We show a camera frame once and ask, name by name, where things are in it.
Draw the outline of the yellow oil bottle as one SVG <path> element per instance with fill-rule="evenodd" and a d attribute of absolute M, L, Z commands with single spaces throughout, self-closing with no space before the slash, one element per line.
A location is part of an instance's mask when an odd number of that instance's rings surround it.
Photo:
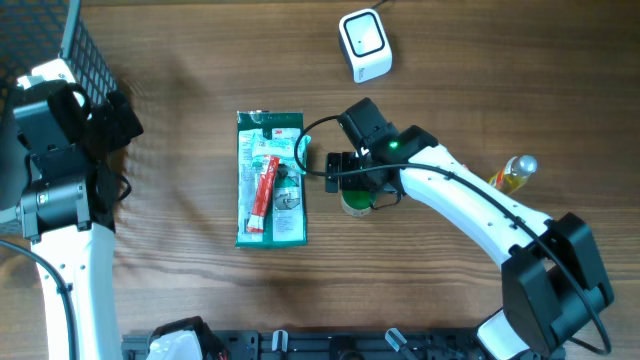
<path fill-rule="evenodd" d="M 526 184 L 537 171 L 538 162 L 531 155 L 512 157 L 488 183 L 504 194 L 512 194 Z"/>

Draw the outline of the green 3M package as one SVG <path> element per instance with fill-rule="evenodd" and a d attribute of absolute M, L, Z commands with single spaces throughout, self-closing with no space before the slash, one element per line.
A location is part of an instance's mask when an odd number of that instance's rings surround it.
<path fill-rule="evenodd" d="M 252 164 L 251 138 L 260 134 L 266 139 L 274 128 L 297 128 L 300 137 L 294 145 L 294 159 L 302 168 L 306 164 L 307 146 L 311 141 L 302 135 L 303 115 L 299 112 L 245 111 L 237 114 L 238 248 L 283 248 L 304 245 L 306 208 L 304 176 L 279 164 L 263 233 L 249 233 L 247 222 L 254 204 L 260 163 Z"/>

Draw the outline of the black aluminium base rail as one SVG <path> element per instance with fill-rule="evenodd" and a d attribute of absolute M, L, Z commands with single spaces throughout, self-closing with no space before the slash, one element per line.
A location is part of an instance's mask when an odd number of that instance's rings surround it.
<path fill-rule="evenodd" d="M 407 346 L 395 351 L 381 332 L 290 332 L 284 345 L 274 335 L 257 331 L 216 331 L 225 347 L 221 359 L 404 359 L 408 353 L 418 359 L 487 359 L 470 328 L 405 332 Z"/>

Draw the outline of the white barcode scanner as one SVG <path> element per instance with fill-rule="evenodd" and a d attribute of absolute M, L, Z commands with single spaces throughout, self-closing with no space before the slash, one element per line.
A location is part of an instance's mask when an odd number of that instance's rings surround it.
<path fill-rule="evenodd" d="M 339 44 L 355 83 L 391 70 L 393 54 L 378 12 L 365 8 L 340 19 Z"/>

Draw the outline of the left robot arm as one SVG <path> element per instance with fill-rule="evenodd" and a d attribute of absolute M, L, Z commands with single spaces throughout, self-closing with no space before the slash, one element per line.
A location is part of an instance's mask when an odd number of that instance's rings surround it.
<path fill-rule="evenodd" d="M 64 80 L 31 85 L 11 111 L 28 176 L 4 222 L 18 220 L 30 246 L 10 249 L 35 262 L 52 359 L 122 359 L 113 289 L 114 207 L 131 192 L 111 170 L 111 153 L 142 135 L 126 96 L 99 105 Z"/>

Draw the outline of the teal pack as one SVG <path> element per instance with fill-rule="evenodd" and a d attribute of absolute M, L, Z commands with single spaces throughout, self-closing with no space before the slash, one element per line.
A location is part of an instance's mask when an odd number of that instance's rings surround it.
<path fill-rule="evenodd" d="M 294 145 L 299 137 L 300 130 L 297 128 L 274 128 L 270 139 L 260 134 L 254 135 L 250 142 L 253 166 L 261 163 L 266 156 L 275 156 L 280 159 L 281 165 L 305 175 L 306 172 L 294 159 Z"/>

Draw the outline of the grey plastic mesh basket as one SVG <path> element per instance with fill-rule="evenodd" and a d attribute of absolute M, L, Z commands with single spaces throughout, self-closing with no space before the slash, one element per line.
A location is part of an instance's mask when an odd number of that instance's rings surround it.
<path fill-rule="evenodd" d="M 79 0 L 1 0 L 1 208 L 15 206 L 27 183 L 26 150 L 17 140 L 10 107 L 18 78 L 54 60 L 63 71 L 45 75 L 80 84 L 99 105 L 116 81 L 83 22 Z"/>

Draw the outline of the green lidded jar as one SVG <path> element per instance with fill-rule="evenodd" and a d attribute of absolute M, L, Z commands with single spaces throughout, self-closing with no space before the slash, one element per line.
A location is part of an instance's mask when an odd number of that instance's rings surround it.
<path fill-rule="evenodd" d="M 377 196 L 368 191 L 342 191 L 341 206 L 343 210 L 353 217 L 369 215 L 375 204 Z"/>

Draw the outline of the red stick sachet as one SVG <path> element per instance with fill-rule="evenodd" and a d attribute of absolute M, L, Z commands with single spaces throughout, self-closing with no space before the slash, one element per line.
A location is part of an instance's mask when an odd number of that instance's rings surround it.
<path fill-rule="evenodd" d="M 280 158 L 274 155 L 261 157 L 261 169 L 258 174 L 258 184 L 254 204 L 247 222 L 249 233 L 263 233 L 264 221 L 271 200 L 275 177 L 280 164 Z"/>

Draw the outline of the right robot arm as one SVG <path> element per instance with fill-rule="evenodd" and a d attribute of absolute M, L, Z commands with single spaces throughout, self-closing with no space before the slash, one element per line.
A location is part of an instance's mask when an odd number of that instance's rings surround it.
<path fill-rule="evenodd" d="M 475 330 L 491 359 L 550 358 L 588 323 L 603 346 L 611 340 L 599 317 L 614 301 L 591 228 L 567 213 L 559 219 L 501 193 L 454 159 L 418 126 L 400 132 L 364 98 L 336 116 L 354 147 L 330 153 L 326 189 L 385 190 L 419 201 L 473 240 L 501 272 L 502 305 Z"/>

